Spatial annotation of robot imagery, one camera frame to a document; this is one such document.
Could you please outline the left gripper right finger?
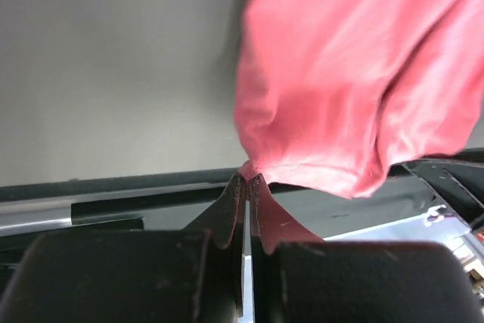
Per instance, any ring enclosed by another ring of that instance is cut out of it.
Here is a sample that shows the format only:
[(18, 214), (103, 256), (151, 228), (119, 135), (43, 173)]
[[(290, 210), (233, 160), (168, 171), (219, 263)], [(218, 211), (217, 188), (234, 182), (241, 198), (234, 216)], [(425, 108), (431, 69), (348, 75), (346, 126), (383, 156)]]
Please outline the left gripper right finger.
[(454, 254), (426, 241), (325, 241), (250, 181), (257, 322), (481, 322)]

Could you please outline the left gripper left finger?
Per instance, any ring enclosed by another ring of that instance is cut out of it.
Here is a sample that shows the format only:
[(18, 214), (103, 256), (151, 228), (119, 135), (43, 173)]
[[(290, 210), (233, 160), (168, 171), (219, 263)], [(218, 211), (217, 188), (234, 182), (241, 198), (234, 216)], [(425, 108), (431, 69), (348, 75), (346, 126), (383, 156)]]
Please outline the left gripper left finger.
[(243, 313), (246, 184), (174, 231), (66, 230), (28, 247), (3, 322), (235, 322)]

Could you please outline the salmon pink t shirt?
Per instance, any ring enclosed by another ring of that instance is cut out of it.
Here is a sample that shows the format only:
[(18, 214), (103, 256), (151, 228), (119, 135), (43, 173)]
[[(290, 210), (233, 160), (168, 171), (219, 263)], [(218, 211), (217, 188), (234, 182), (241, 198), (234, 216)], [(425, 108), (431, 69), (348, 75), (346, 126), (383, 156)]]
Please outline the salmon pink t shirt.
[(483, 0), (248, 0), (234, 121), (246, 179), (367, 197), (463, 150), (483, 95)]

